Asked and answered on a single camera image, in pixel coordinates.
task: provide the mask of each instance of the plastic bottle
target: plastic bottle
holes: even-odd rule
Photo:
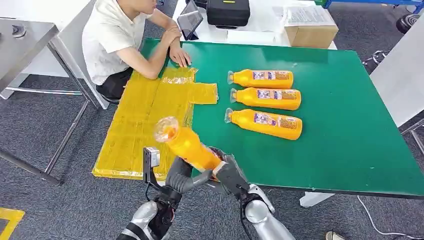
[[[229,101],[252,107],[296,110],[301,105],[301,92],[294,89],[269,89],[248,87],[237,91],[231,89]]]
[[[178,120],[168,116],[159,120],[154,128],[156,141],[166,143],[171,151],[194,168],[203,172],[213,170],[221,159],[200,142],[199,136],[188,127],[180,127]]]
[[[234,123],[242,129],[268,134],[288,140],[296,140],[302,133],[302,120],[252,109],[225,111],[225,123]]]
[[[236,83],[243,87],[290,89],[293,85],[293,72],[282,70],[228,71],[228,84]]]

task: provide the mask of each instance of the yellow plastic sheet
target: yellow plastic sheet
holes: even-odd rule
[[[0,240],[9,239],[24,214],[21,210],[0,207],[0,219],[8,220],[6,227],[0,232]]]
[[[153,137],[155,124],[175,116],[191,126],[193,104],[216,104],[216,84],[194,83],[195,68],[167,67],[162,79],[150,80],[134,71],[113,116],[106,139],[92,170],[97,177],[142,179],[143,148],[160,150],[156,178],[164,181],[175,158]]]

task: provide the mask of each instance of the shoe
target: shoe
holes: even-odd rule
[[[346,239],[344,239],[342,236],[340,236],[339,234],[333,231],[328,231],[325,234],[325,240],[346,240]]]

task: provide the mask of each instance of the man's arm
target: man's arm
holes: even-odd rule
[[[155,9],[151,17],[148,18],[149,21],[152,23],[158,25],[159,27],[164,28],[166,31],[177,28],[177,23],[170,18],[169,16],[165,15],[163,12],[161,12],[158,9]],[[189,54],[184,51],[180,47],[180,38],[175,38],[172,43],[170,44],[170,51],[169,51],[169,57],[172,61],[176,62],[180,67],[187,67],[188,65],[192,64],[192,60],[190,59]]]
[[[133,47],[118,50],[116,54],[126,64],[146,78],[156,79],[164,66],[170,44],[174,39],[179,39],[180,37],[181,33],[177,28],[170,28],[165,31],[161,41],[156,47],[156,50],[148,60]]]

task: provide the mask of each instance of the black pants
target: black pants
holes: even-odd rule
[[[95,89],[108,99],[121,99],[125,85],[127,85],[128,80],[130,80],[132,73],[133,69],[129,67],[125,71],[112,74],[106,78],[106,81],[102,85],[96,86]]]

